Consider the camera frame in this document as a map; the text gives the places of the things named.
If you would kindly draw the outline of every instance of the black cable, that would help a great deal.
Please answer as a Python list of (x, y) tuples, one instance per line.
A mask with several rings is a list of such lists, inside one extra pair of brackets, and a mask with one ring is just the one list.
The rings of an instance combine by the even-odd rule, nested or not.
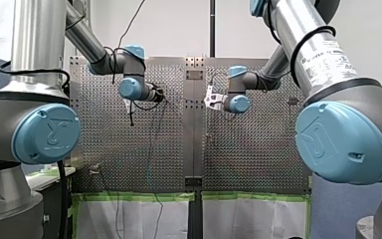
[(116, 236), (118, 239), (122, 239), (122, 237), (119, 235), (119, 229), (117, 227), (117, 218), (119, 217), (119, 192), (116, 194), (117, 197), (116, 197), (116, 213), (115, 213), (115, 218), (114, 218), (114, 227), (115, 227), (115, 230), (116, 230)]
[(154, 193), (154, 196), (156, 196), (156, 200), (157, 202), (160, 204), (160, 211), (159, 211), (159, 215), (157, 216), (157, 220), (156, 220), (156, 229), (154, 230), (154, 236), (153, 236), (153, 239), (156, 239), (157, 237), (157, 233), (159, 232), (159, 222), (160, 222), (160, 218), (162, 217), (162, 213), (163, 213), (163, 203), (159, 200), (159, 196), (157, 196), (156, 193)]
[(152, 110), (156, 109), (156, 108), (160, 105), (161, 102), (156, 103), (156, 105), (154, 105), (154, 106), (151, 107), (151, 108), (143, 108), (143, 107), (139, 106), (136, 102), (132, 102), (132, 103), (133, 103), (137, 108), (139, 108), (140, 110), (145, 111), (145, 112), (149, 112), (149, 111), (152, 111)]
[[(158, 136), (160, 134), (160, 131), (161, 131), (161, 125), (162, 125), (162, 121), (164, 119), (164, 116), (165, 116), (165, 111), (166, 111), (166, 107), (168, 105), (168, 101), (166, 100), (166, 103), (163, 107), (163, 110), (162, 110), (162, 115), (160, 117), (160, 120), (159, 120), (159, 123), (158, 123), (158, 126), (156, 128), (156, 132), (154, 134), (154, 139), (157, 140), (158, 139)], [(147, 181), (149, 181), (148, 177), (149, 177), (149, 170), (150, 170), (150, 160), (151, 160), (151, 157), (152, 157), (152, 152), (153, 152), (153, 141), (152, 141), (152, 130), (154, 129), (154, 121), (155, 121), (155, 114), (153, 115), (153, 118), (151, 120), (151, 124), (150, 124), (150, 136), (149, 136), (149, 148), (148, 148), (148, 157), (147, 157)], [(154, 230), (154, 235), (153, 235), (153, 239), (156, 239), (157, 237), (157, 233), (159, 231), (159, 222), (160, 222), (160, 218), (162, 216), (162, 213), (163, 213), (163, 203), (159, 200), (159, 197), (156, 193), (154, 193), (154, 196), (157, 200), (157, 202), (160, 204), (160, 211), (159, 211), (159, 215), (157, 217), (157, 220), (156, 220), (156, 228)]]
[(74, 23), (71, 24), (70, 26), (66, 27), (66, 28), (65, 28), (65, 31), (68, 31), (68, 30), (72, 29), (72, 28), (75, 27), (77, 24), (79, 24), (81, 21), (83, 21), (86, 17), (87, 17), (87, 14), (85, 13), (83, 16), (81, 16), (81, 17), (79, 18), (79, 20), (77, 20), (76, 22), (74, 22)]
[(58, 171), (61, 178), (61, 223), (58, 239), (64, 239), (68, 220), (68, 183), (65, 174), (64, 162), (58, 161)]
[(131, 28), (132, 26), (132, 23), (134, 22), (136, 16), (138, 15), (139, 13), (139, 10), (141, 10), (141, 7), (142, 5), (144, 4), (145, 0), (142, 0), (141, 3), (139, 4), (138, 6), (138, 9), (135, 11), (135, 14), (134, 16), (131, 18), (131, 20), (129, 21), (129, 24), (128, 24), (128, 27), (126, 28), (125, 32), (122, 34), (122, 36), (120, 36), (120, 39), (119, 39), (119, 44), (117, 44), (117, 46), (120, 48), (120, 45), (122, 44), (122, 39), (126, 36), (126, 34), (128, 33), (129, 29)]
[(144, 61), (135, 56), (133, 53), (131, 53), (130, 51), (124, 49), (124, 48), (115, 48), (115, 49), (112, 49), (110, 47), (104, 47), (105, 49), (109, 50), (111, 52), (111, 57), (110, 57), (110, 60), (113, 61), (113, 64), (112, 62), (109, 62), (109, 67), (110, 67), (110, 70), (112, 71), (113, 75), (112, 75), (112, 84), (114, 84), (114, 80), (116, 78), (116, 66), (117, 66), (117, 57), (116, 57), (116, 53), (117, 51), (119, 50), (122, 50), (124, 52), (127, 52), (129, 53), (130, 56), (132, 56), (133, 58), (135, 58), (135, 60), (137, 60), (141, 65), (142, 67), (144, 68), (144, 72), (147, 70), (147, 67), (145, 66), (145, 63)]
[(279, 39), (279, 37), (276, 35), (276, 33), (275, 33), (275, 29), (274, 29), (274, 27), (273, 27), (273, 21), (272, 21), (272, 0), (269, 0), (268, 1), (268, 21), (269, 21), (269, 29), (270, 29), (270, 31), (271, 31), (271, 34), (272, 34), (272, 37), (275, 39), (275, 41), (279, 44), (279, 45), (281, 45), (282, 44), (282, 42), (281, 42), (281, 40)]
[(330, 33), (332, 34), (334, 37), (336, 36), (336, 30), (331, 27), (331, 26), (321, 26), (321, 27), (318, 27), (317, 29), (307, 33), (300, 41), (298, 44), (296, 44), (295, 46), (295, 49), (293, 50), (292, 52), (292, 55), (290, 57), (290, 62), (289, 62), (289, 65), (290, 65), (290, 73), (293, 77), (293, 81), (295, 82), (295, 84), (299, 87), (299, 83), (297, 81), (297, 77), (296, 77), (296, 72), (295, 72), (295, 63), (296, 63), (296, 58), (297, 58), (297, 55), (300, 51), (300, 49), (302, 48), (302, 46), (307, 42), (309, 41), (313, 36), (315, 36), (317, 33)]
[(134, 126), (134, 119), (132, 118), (132, 114), (134, 112), (132, 111), (132, 102), (129, 103), (129, 122), (131, 123), (131, 126)]
[(212, 77), (210, 78), (210, 82), (209, 82), (209, 85), (210, 85), (210, 86), (213, 86), (213, 82), (214, 82), (214, 80), (215, 80), (215, 77), (217, 77), (217, 76), (219, 76), (219, 75), (228, 77), (228, 74), (223, 73), (223, 72), (215, 73), (215, 74), (213, 74)]
[(6, 62), (0, 66), (0, 73), (8, 74), (11, 76), (20, 76), (20, 75), (31, 75), (31, 74), (41, 74), (41, 73), (59, 73), (66, 76), (65, 82), (62, 84), (62, 88), (66, 88), (70, 83), (71, 77), (70, 74), (61, 69), (37, 69), (37, 70), (21, 70), (21, 71), (6, 71), (5, 68), (11, 66), (11, 61)]

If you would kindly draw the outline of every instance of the vertical metal post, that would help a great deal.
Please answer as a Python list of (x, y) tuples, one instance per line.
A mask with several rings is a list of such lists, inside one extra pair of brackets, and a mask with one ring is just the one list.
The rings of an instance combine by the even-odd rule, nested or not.
[(210, 58), (216, 57), (216, 0), (210, 0)]

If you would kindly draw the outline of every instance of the metal frame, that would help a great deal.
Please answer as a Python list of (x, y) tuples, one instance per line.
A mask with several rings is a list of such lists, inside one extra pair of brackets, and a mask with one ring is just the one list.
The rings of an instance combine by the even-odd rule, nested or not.
[[(142, 169), (145, 167), (143, 162), (140, 162), (140, 158), (144, 157), (142, 154), (134, 154), (134, 160), (129, 161), (128, 163), (134, 164), (138, 169), (135, 169), (135, 174), (130, 175), (124, 175), (122, 173), (119, 173), (119, 171), (122, 171), (121, 166), (117, 166), (116, 164), (111, 164), (112, 167), (114, 167), (112, 170), (107, 170), (107, 167), (104, 166), (107, 161), (115, 160), (113, 158), (113, 154), (108, 154), (109, 158), (101, 158), (98, 155), (92, 155), (95, 158), (92, 158), (92, 162), (90, 162), (90, 155), (87, 155), (87, 158), (84, 157), (85, 151), (82, 148), (83, 142), (80, 141), (79, 146), (73, 151), (72, 155), (72, 165), (76, 167), (82, 167), (78, 172), (78, 174), (74, 177), (73, 180), (73, 188), (74, 192), (85, 192), (85, 191), (99, 191), (99, 190), (123, 190), (123, 191), (138, 191), (138, 192), (177, 192), (177, 191), (188, 191), (188, 192), (194, 192), (195, 193), (195, 200), (190, 202), (189, 206), (189, 233), (188, 238), (194, 239), (194, 238), (202, 238), (203, 237), (203, 203), (202, 203), (202, 195), (201, 191), (203, 190), (245, 190), (245, 191), (261, 191), (261, 192), (275, 192), (275, 193), (293, 193), (293, 194), (308, 194), (310, 193), (308, 188), (308, 177), (310, 175), (310, 172), (308, 169), (303, 166), (303, 163), (301, 160), (296, 161), (294, 158), (291, 163), (288, 163), (288, 169), (287, 171), (281, 172), (278, 171), (280, 169), (279, 167), (274, 168), (274, 173), (276, 175), (280, 175), (282, 178), (287, 178), (292, 180), (291, 177), (287, 177), (284, 173), (292, 172), (292, 168), (297, 166), (298, 168), (301, 168), (302, 172), (297, 172), (297, 177), (295, 177), (295, 180), (299, 180), (300, 185), (299, 188), (279, 188), (279, 187), (272, 187), (268, 188), (265, 186), (256, 186), (251, 187), (248, 184), (243, 184), (242, 186), (235, 185), (235, 186), (226, 186), (224, 183), (218, 184), (218, 186), (213, 187), (214, 183), (216, 181), (222, 182), (222, 174), (220, 175), (214, 175), (209, 174), (210, 171), (205, 169), (205, 166), (207, 166), (208, 162), (208, 144), (207, 144), (207, 138), (210, 134), (209, 126), (210, 123), (207, 123), (208, 120), (208, 114), (222, 114), (220, 112), (208, 112), (207, 109), (205, 109), (204, 104), (204, 98), (207, 88), (207, 83), (210, 81), (209, 78), (213, 75), (213, 69), (215, 69), (215, 72), (222, 72), (223, 75), (226, 75), (226, 71), (229, 67), (234, 65), (243, 65), (248, 67), (252, 71), (260, 71), (261, 67), (266, 63), (267, 60), (249, 60), (249, 59), (208, 59), (208, 58), (198, 58), (198, 57), (186, 57), (186, 58), (149, 58), (146, 60), (147, 65), (147, 72), (146, 72), (146, 79), (149, 82), (154, 81), (172, 81), (172, 76), (169, 75), (163, 75), (166, 74), (166, 69), (176, 69), (178, 68), (178, 71), (173, 74), (175, 75), (175, 81), (178, 81), (181, 83), (181, 87), (179, 88), (181, 92), (173, 92), (173, 103), (180, 102), (179, 106), (176, 107), (178, 110), (178, 113), (181, 115), (181, 127), (178, 127), (180, 131), (177, 131), (173, 133), (175, 135), (179, 134), (181, 135), (181, 149), (182, 149), (182, 155), (181, 155), (181, 163), (182, 163), (182, 173), (173, 173), (169, 174), (168, 169), (164, 168), (158, 168), (161, 170), (161, 175), (165, 178), (162, 178), (158, 181), (161, 186), (155, 186), (155, 187), (142, 187), (142, 183), (140, 183), (140, 177), (143, 176)], [(122, 132), (128, 131), (129, 125), (128, 125), (128, 117), (126, 115), (126, 108), (122, 102), (122, 99), (117, 95), (116, 93), (112, 93), (110, 97), (113, 97), (114, 99), (108, 100), (107, 99), (107, 92), (100, 86), (100, 82), (111, 88), (117, 88), (117, 84), (119, 83), (121, 77), (116, 76), (115, 86), (112, 84), (109, 84), (111, 82), (112, 76), (93, 76), (89, 73), (87, 68), (87, 61), (83, 57), (72, 57), (71, 58), (71, 73), (73, 75), (73, 79), (71, 82), (71, 107), (75, 109), (75, 111), (80, 115), (80, 118), (83, 119), (84, 128), (83, 132), (84, 135), (82, 136), (82, 139), (84, 139), (85, 136), (88, 135), (87, 127), (90, 125), (90, 120), (93, 120), (92, 123), (99, 123), (102, 125), (105, 120), (113, 120), (113, 118), (117, 118), (116, 123), (118, 123), (117, 130), (122, 130)], [(95, 104), (106, 104), (110, 105), (114, 108), (112, 111), (103, 111), (100, 113), (105, 113), (105, 116), (83, 116), (82, 114), (84, 111), (82, 111), (82, 108), (85, 106), (85, 103), (82, 102), (82, 93), (81, 90), (84, 88), (84, 84), (88, 84), (86, 80), (93, 81), (93, 84), (95, 84), (95, 89), (88, 87), (88, 91), (95, 91), (93, 93), (92, 101), (96, 101)], [(222, 75), (219, 75), (214, 79), (217, 83), (221, 83), (221, 85), (226, 85), (227, 79), (225, 77), (222, 77)], [(299, 93), (299, 89), (297, 89), (295, 86), (289, 89), (288, 84), (292, 83), (292, 80), (290, 78), (286, 78), (286, 81), (288, 83), (285, 83), (285, 88), (282, 90), (282, 92), (271, 92), (268, 96), (264, 96), (266, 99), (265, 102), (260, 102), (260, 97), (263, 93), (258, 92), (249, 92), (250, 96), (254, 97), (254, 105), (253, 107), (257, 109), (257, 105), (262, 105), (267, 109), (271, 109), (276, 107), (275, 103), (272, 103), (270, 100), (276, 99), (274, 97), (275, 94), (280, 94), (281, 96), (284, 94), (284, 91), (290, 91), (292, 93)], [(166, 85), (166, 88), (178, 88), (178, 85)], [(172, 92), (169, 92), (169, 89), (165, 89), (166, 96), (169, 100), (172, 100), (169, 96), (171, 96)], [(302, 103), (303, 100), (301, 98), (301, 94), (297, 95), (298, 103)], [(299, 109), (292, 109), (293, 114), (297, 114)], [(137, 117), (137, 120), (140, 121), (146, 121), (148, 118), (151, 118), (152, 113), (141, 113)], [(248, 114), (245, 117), (251, 117), (254, 115)], [(222, 136), (231, 136), (229, 132), (225, 131), (225, 134)], [(134, 138), (128, 138), (127, 133), (125, 136), (115, 134), (115, 137), (119, 141), (122, 140), (131, 140), (134, 141), (136, 139)], [(168, 146), (163, 144), (158, 144), (165, 150), (170, 150)], [(109, 148), (108, 150), (123, 150), (125, 148)], [(242, 166), (239, 164), (239, 158), (225, 158), (225, 160), (229, 160), (229, 163), (231, 163), (230, 166), (234, 167), (234, 163), (237, 163), (236, 165)], [(265, 158), (256, 158), (254, 160), (255, 163), (263, 162)], [(253, 177), (252, 180), (256, 182), (260, 182), (260, 180), (263, 179), (263, 177), (259, 177), (257, 174), (254, 174), (254, 171), (251, 167), (253, 167), (254, 164), (249, 164), (248, 167), (243, 168), (243, 170), (252, 171), (253, 174), (249, 173), (247, 175), (247, 179), (250, 177)], [(125, 177), (133, 176), (133, 178), (129, 178), (129, 186), (123, 187), (122, 185), (118, 185), (116, 183), (113, 183), (110, 185), (109, 188), (107, 186), (104, 186), (103, 179), (107, 177), (115, 177), (117, 179), (116, 182), (122, 182)], [(170, 180), (176, 180), (178, 182), (178, 185), (174, 188), (167, 188), (163, 186), (163, 183), (167, 183), (167, 181)]]
[[(179, 131), (170, 131), (169, 133), (172, 133), (176, 135), (179, 133), (181, 135), (182, 139), (182, 145), (181, 148), (176, 148), (176, 150), (182, 150), (182, 156), (181, 158), (177, 160), (177, 162), (182, 163), (180, 166), (182, 168), (182, 173), (178, 173), (178, 167), (176, 168), (176, 173), (173, 178), (171, 172), (171, 168), (160, 168), (160, 172), (154, 171), (153, 173), (158, 175), (160, 185), (154, 185), (151, 187), (145, 187), (142, 183), (140, 183), (140, 177), (143, 176), (142, 171), (144, 169), (144, 162), (142, 159), (146, 157), (145, 153), (139, 153), (139, 154), (131, 154), (131, 157), (134, 158), (134, 161), (126, 161), (121, 160), (125, 163), (130, 163), (134, 165), (137, 168), (132, 168), (130, 165), (123, 165), (118, 166), (117, 161), (114, 159), (114, 157), (118, 154), (113, 154), (110, 151), (105, 152), (102, 154), (93, 154), (88, 155), (88, 158), (84, 158), (85, 151), (82, 148), (84, 143), (81, 141), (79, 143), (79, 146), (73, 151), (73, 157), (72, 157), (72, 165), (73, 166), (82, 166), (82, 163), (86, 163), (84, 165), (85, 167), (83, 169), (80, 169), (79, 175), (77, 178), (80, 178), (81, 180), (74, 180), (74, 188), (75, 191), (99, 191), (103, 189), (112, 189), (112, 190), (124, 190), (124, 191), (140, 191), (140, 192), (173, 192), (173, 191), (194, 191), (194, 192), (200, 192), (201, 190), (228, 190), (228, 191), (235, 191), (235, 190), (245, 190), (245, 191), (261, 191), (261, 192), (274, 192), (274, 193), (290, 193), (290, 194), (307, 194), (309, 193), (309, 186), (308, 186), (308, 177), (310, 175), (309, 170), (304, 166), (303, 162), (299, 160), (299, 158), (295, 157), (297, 155), (295, 147), (287, 147), (286, 145), (261, 145), (264, 148), (271, 147), (276, 151), (284, 151), (284, 153), (277, 155), (274, 154), (273, 157), (275, 157), (275, 160), (270, 160), (269, 158), (266, 158), (266, 156), (272, 155), (272, 154), (266, 154), (265, 157), (263, 157), (262, 151), (257, 151), (257, 158), (254, 158), (254, 160), (248, 161), (248, 159), (245, 159), (245, 156), (243, 159), (237, 154), (235, 157), (230, 156), (226, 157), (224, 161), (228, 162), (231, 167), (239, 166), (241, 167), (241, 171), (248, 170), (249, 173), (244, 173), (240, 176), (242, 176), (245, 180), (241, 180), (238, 182), (242, 183), (242, 185), (231, 183), (231, 178), (222, 178), (225, 176), (225, 174), (213, 174), (210, 169), (207, 167), (207, 163), (210, 160), (210, 155), (207, 154), (210, 152), (210, 147), (208, 146), (208, 135), (210, 134), (210, 129), (208, 128), (208, 125), (206, 124), (206, 121), (208, 119), (208, 114), (210, 115), (221, 115), (223, 113), (219, 112), (212, 112), (206, 110), (204, 108), (204, 97), (206, 92), (206, 87), (208, 81), (210, 81), (210, 78), (213, 75), (213, 70), (215, 69), (216, 72), (222, 72), (223, 74), (226, 74), (227, 69), (230, 66), (234, 65), (243, 65), (248, 67), (252, 71), (260, 71), (261, 67), (266, 63), (267, 60), (249, 60), (249, 59), (208, 59), (208, 58), (196, 58), (196, 57), (186, 57), (186, 58), (149, 58), (146, 60), (146, 64), (148, 66), (147, 70), (147, 80), (149, 82), (152, 81), (178, 81), (180, 84), (182, 84), (180, 90), (174, 90), (173, 92), (173, 103), (174, 108), (176, 110), (176, 113), (182, 118), (181, 127), (178, 127), (179, 124), (176, 124)], [(136, 135), (138, 138), (134, 138), (134, 134), (130, 134), (128, 137), (128, 132), (130, 130), (129, 128), (129, 122), (128, 122), (128, 116), (126, 114), (125, 106), (121, 100), (121, 98), (117, 95), (117, 84), (120, 81), (120, 76), (116, 76), (116, 83), (115, 86), (110, 84), (111, 82), (111, 76), (101, 77), (101, 76), (93, 76), (88, 72), (87, 68), (87, 61), (82, 57), (72, 57), (71, 61), (72, 66), (72, 74), (73, 79), (71, 83), (71, 106), (75, 111), (78, 112), (80, 117), (86, 117), (84, 122), (84, 134), (87, 134), (88, 129), (87, 127), (90, 125), (89, 120), (92, 120), (93, 123), (99, 123), (101, 127), (111, 127), (115, 126), (115, 128), (112, 128), (111, 130), (122, 130), (122, 133), (125, 133), (125, 136), (122, 136), (120, 134), (112, 134), (110, 135), (109, 131), (108, 135), (103, 134), (102, 137), (116, 137), (118, 141), (137, 141), (137, 140), (144, 140), (144, 137), (142, 135)], [(175, 69), (176, 76), (174, 76), (174, 80), (171, 79), (172, 76), (168, 76), (169, 72), (166, 72), (166, 69)], [(90, 103), (82, 103), (82, 96), (80, 93), (80, 89), (85, 86), (85, 84), (88, 84), (86, 79), (82, 79), (82, 77), (87, 76), (88, 80), (94, 81), (93, 84), (95, 86), (88, 87), (88, 90), (85, 91), (95, 91), (93, 93), (93, 98), (91, 99), (92, 102), (95, 102), (95, 104), (101, 104), (103, 106), (109, 107), (106, 109), (105, 116), (100, 116), (103, 112), (89, 112), (94, 114), (95, 116), (82, 116), (82, 107), (85, 107), (86, 105), (89, 105)], [(226, 85), (226, 78), (223, 78), (222, 76), (219, 76), (215, 79), (216, 82), (221, 83), (223, 85)], [(110, 93), (110, 96), (108, 96), (108, 92), (103, 87), (105, 85), (109, 88), (115, 88)], [(170, 91), (169, 88), (172, 86), (166, 85), (166, 91)], [(292, 120), (295, 118), (296, 114), (299, 111), (300, 105), (292, 106), (292, 108), (289, 106), (289, 110), (291, 110), (291, 115), (287, 115), (286, 112), (284, 112), (284, 105), (281, 105), (281, 103), (275, 103), (275, 101), (280, 98), (287, 95), (294, 95), (294, 97), (297, 99), (297, 103), (301, 104), (303, 102), (303, 98), (300, 94), (299, 89), (293, 85), (293, 82), (290, 78), (286, 78), (283, 89), (279, 91), (273, 91), (269, 92), (267, 95), (260, 91), (249, 91), (250, 98), (253, 98), (253, 112), (249, 113), (247, 115), (240, 116), (240, 120), (237, 120), (237, 122), (225, 122), (223, 120), (216, 121), (216, 125), (219, 127), (224, 126), (224, 130), (221, 132), (221, 137), (230, 137), (225, 138), (225, 140), (234, 140), (235, 142), (240, 142), (240, 139), (237, 139), (236, 132), (233, 132), (233, 130), (240, 129), (238, 126), (236, 126), (237, 123), (242, 122), (241, 119), (247, 118), (248, 120), (252, 120), (254, 124), (254, 120), (261, 120), (263, 123), (260, 123), (261, 131), (266, 132), (265, 128), (268, 125), (265, 125), (266, 122), (272, 122), (272, 121), (278, 121), (278, 118), (282, 118), (283, 116), (287, 116), (289, 118), (292, 118)], [(141, 125), (138, 125), (136, 128), (133, 128), (133, 130), (144, 130), (146, 126), (143, 124), (143, 121), (146, 121), (148, 123), (149, 119), (151, 119), (153, 112), (140, 112), (138, 110), (138, 114), (136, 115), (136, 120), (139, 120)], [(272, 125), (270, 127), (271, 130), (275, 130), (275, 125)], [(286, 143), (291, 142), (293, 143), (293, 131), (292, 127), (293, 122), (290, 121), (288, 124), (289, 128), (286, 130), (286, 136), (284, 137), (285, 140), (287, 140)], [(263, 140), (269, 140), (269, 135), (258, 135), (258, 132), (254, 132), (251, 134), (241, 134), (243, 137), (248, 138), (242, 138), (242, 143), (246, 143), (246, 141), (249, 140), (249, 138), (256, 137), (258, 141), (260, 141), (261, 144), (263, 143)], [(120, 151), (120, 150), (127, 150), (128, 148), (123, 147), (120, 144), (117, 144), (117, 146), (120, 147), (111, 147), (109, 150), (111, 151)], [(161, 150), (170, 150), (169, 146), (159, 144), (161, 147), (159, 149), (159, 152)], [(232, 151), (240, 151), (242, 155), (245, 154), (245, 148), (239, 148), (234, 147), (233, 149), (228, 149)], [(87, 162), (90, 158), (93, 158), (94, 163), (90, 164), (90, 162)], [(104, 164), (108, 163), (112, 160), (112, 165), (110, 166), (110, 169), (107, 167), (105, 168)], [(241, 161), (246, 160), (249, 164), (247, 164), (247, 167), (241, 163)], [(269, 167), (269, 165), (272, 168), (261, 168), (259, 173), (256, 173), (253, 171), (254, 168), (257, 168), (258, 165)], [(130, 170), (134, 170), (134, 174), (119, 174), (119, 170), (124, 171), (125, 168), (129, 168)], [(267, 174), (264, 174), (268, 172), (269, 174), (274, 174), (274, 176), (281, 176), (281, 179), (271, 179)], [(104, 179), (99, 178), (105, 173), (110, 174), (108, 176), (111, 180), (110, 186), (104, 186)], [(122, 181), (126, 177), (132, 177), (128, 178), (128, 185), (120, 185)], [(263, 184), (263, 180), (268, 178), (269, 183)], [(172, 180), (176, 180), (175, 187), (172, 186), (166, 186), (169, 183), (172, 182)]]

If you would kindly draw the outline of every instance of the metal bracket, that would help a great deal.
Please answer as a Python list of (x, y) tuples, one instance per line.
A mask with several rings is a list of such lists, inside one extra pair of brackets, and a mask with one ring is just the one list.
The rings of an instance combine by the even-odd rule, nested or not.
[(203, 80), (203, 71), (196, 71), (196, 70), (193, 70), (193, 71), (187, 71), (187, 76), (186, 76), (186, 79), (187, 80)]
[(203, 185), (203, 177), (201, 176), (189, 176), (185, 177), (185, 186), (202, 186)]

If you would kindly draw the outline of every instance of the robotic arm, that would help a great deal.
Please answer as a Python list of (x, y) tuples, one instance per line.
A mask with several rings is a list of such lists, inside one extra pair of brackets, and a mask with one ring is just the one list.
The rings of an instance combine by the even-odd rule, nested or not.
[(382, 87), (361, 77), (340, 48), (335, 30), (326, 25), (339, 0), (252, 0), (253, 16), (263, 17), (277, 31), (281, 46), (257, 75), (245, 67), (229, 70), (225, 111), (243, 114), (250, 107), (246, 90), (275, 90), (290, 67), (306, 97), (296, 123), (296, 145), (305, 164), (321, 177), (340, 183), (382, 181)]
[[(315, 2), (315, 7), (322, 17), (328, 23), (333, 18), (340, 0), (321, 1)], [(267, 2), (252, 1), (251, 12), (253, 15), (258, 16), (262, 8), (267, 7)], [(269, 26), (272, 16), (268, 15), (265, 20)], [(289, 62), (287, 55), (282, 46), (278, 46), (269, 61), (263, 67), (261, 72), (248, 72), (244, 66), (234, 66), (229, 69), (228, 81), (229, 88), (226, 96), (213, 94), (213, 83), (209, 84), (206, 95), (206, 107), (232, 114), (244, 114), (251, 106), (251, 101), (245, 96), (246, 90), (261, 90), (264, 92), (277, 90), (281, 86), (281, 79), (287, 74)]]
[(62, 91), (62, 75), (69, 76), (62, 70), (65, 35), (94, 74), (124, 74), (123, 98), (163, 100), (163, 92), (144, 81), (142, 48), (110, 55), (81, 20), (67, 0), (15, 1), (11, 70), (0, 69), (11, 75), (0, 90), (0, 238), (42, 238), (42, 196), (31, 192), (20, 164), (60, 162), (80, 136), (80, 120)]
[(110, 55), (93, 34), (83, 17), (67, 2), (68, 39), (89, 61), (90, 71), (96, 75), (123, 74), (119, 94), (130, 101), (161, 102), (163, 93), (154, 85), (144, 81), (144, 49), (128, 45), (115, 49)]

